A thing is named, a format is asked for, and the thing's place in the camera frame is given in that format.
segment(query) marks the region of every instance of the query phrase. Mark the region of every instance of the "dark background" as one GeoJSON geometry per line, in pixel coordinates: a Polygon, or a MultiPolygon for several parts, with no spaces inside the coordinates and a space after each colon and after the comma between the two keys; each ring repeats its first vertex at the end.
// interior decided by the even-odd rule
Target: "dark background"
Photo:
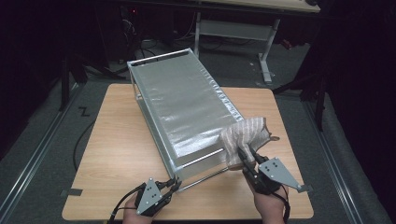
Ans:
{"type": "MultiPolygon", "coordinates": [[[[395,221],[391,206],[396,197],[390,184],[396,177],[395,2],[349,0],[321,4],[322,13],[346,21],[318,28],[314,21],[300,24],[285,19],[276,43],[287,39],[293,45],[312,44],[296,80],[311,75],[324,77],[326,92],[349,144],[395,221]]],[[[81,1],[38,0],[3,1],[0,8],[3,158],[60,78],[65,55],[78,53],[104,67],[111,60],[128,60],[131,55],[117,18],[119,9],[113,5],[99,5],[95,10],[91,3],[81,1]]],[[[139,21],[144,26],[136,26],[141,35],[168,44],[172,44],[174,29],[185,29],[185,23],[190,23],[180,19],[186,17],[186,12],[181,11],[157,8],[139,13],[139,18],[144,18],[139,21]]],[[[294,88],[311,88],[315,83],[310,80],[294,88]]]]}

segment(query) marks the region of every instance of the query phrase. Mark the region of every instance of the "tabletop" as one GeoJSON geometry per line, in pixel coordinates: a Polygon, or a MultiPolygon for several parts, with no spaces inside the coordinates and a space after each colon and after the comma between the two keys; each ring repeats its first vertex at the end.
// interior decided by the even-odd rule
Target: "tabletop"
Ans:
{"type": "Polygon", "coordinates": [[[239,5],[244,7],[267,7],[301,12],[320,12],[319,6],[309,6],[305,0],[201,0],[202,2],[239,5]]]}
{"type": "MultiPolygon", "coordinates": [[[[279,157],[295,179],[303,184],[274,95],[267,89],[222,88],[244,116],[266,117],[267,127],[279,141],[259,149],[262,156],[279,157]]],[[[66,220],[107,220],[119,200],[152,177],[169,176],[143,114],[134,99],[131,84],[109,86],[88,145],[78,167],[63,210],[66,220]]],[[[314,214],[306,192],[290,189],[290,218],[311,218],[314,214]]],[[[122,218],[122,211],[116,219],[122,218]]],[[[174,194],[172,202],[156,220],[259,219],[253,197],[241,171],[215,175],[174,194]]]]}

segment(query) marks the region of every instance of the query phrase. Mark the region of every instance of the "gray floor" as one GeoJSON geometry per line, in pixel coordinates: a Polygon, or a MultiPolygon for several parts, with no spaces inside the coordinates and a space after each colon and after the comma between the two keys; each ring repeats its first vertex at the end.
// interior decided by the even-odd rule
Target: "gray floor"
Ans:
{"type": "MultiPolygon", "coordinates": [[[[246,48],[255,48],[256,43],[246,48]]],[[[190,47],[177,45],[173,48],[161,44],[149,50],[155,54],[175,49],[190,47]]],[[[272,85],[265,85],[262,80],[257,56],[241,46],[222,45],[217,49],[202,49],[200,60],[220,84],[220,86],[237,86],[273,89],[291,81],[296,74],[309,46],[286,50],[274,45],[268,57],[270,70],[273,72],[272,85]]],[[[90,126],[100,109],[109,84],[119,82],[107,77],[89,75],[89,81],[77,88],[79,94],[70,105],[60,123],[58,131],[51,137],[47,149],[43,152],[44,159],[38,161],[32,179],[27,179],[27,188],[22,189],[20,198],[13,202],[15,207],[7,210],[5,223],[69,223],[63,220],[62,210],[66,198],[62,192],[70,189],[74,176],[74,151],[78,164],[89,139],[90,126]]],[[[9,204],[8,194],[11,192],[23,169],[28,164],[36,149],[42,145],[43,137],[51,123],[59,116],[60,84],[55,86],[47,101],[40,106],[29,120],[29,125],[7,156],[0,162],[0,199],[1,212],[5,204],[9,204]]],[[[298,92],[287,91],[276,96],[282,119],[285,123],[291,145],[299,163],[305,184],[311,185],[313,191],[309,198],[315,214],[307,220],[291,220],[290,223],[391,223],[381,204],[377,201],[370,183],[344,137],[343,131],[332,111],[329,98],[326,98],[324,111],[324,132],[318,133],[309,115],[312,103],[302,103],[298,92]],[[334,177],[334,168],[329,166],[329,154],[323,148],[329,148],[336,168],[342,174],[348,195],[339,188],[339,179],[334,177]],[[352,199],[358,214],[350,215],[345,203],[346,198],[352,199]]]]}

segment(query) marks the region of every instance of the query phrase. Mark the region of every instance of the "metal frame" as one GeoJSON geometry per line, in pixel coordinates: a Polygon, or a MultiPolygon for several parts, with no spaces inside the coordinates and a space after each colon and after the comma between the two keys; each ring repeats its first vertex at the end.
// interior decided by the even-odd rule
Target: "metal frame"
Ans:
{"type": "Polygon", "coordinates": [[[197,13],[195,26],[194,53],[199,57],[200,35],[216,35],[243,39],[265,41],[262,53],[259,53],[260,66],[265,84],[272,84],[271,73],[267,64],[267,57],[273,44],[280,19],[275,19],[272,26],[253,25],[247,23],[201,20],[201,13],[197,13]]]}
{"type": "Polygon", "coordinates": [[[226,171],[219,132],[243,117],[192,50],[128,62],[128,67],[167,173],[193,182],[180,190],[226,171]],[[214,167],[213,174],[197,179],[214,167]]]}

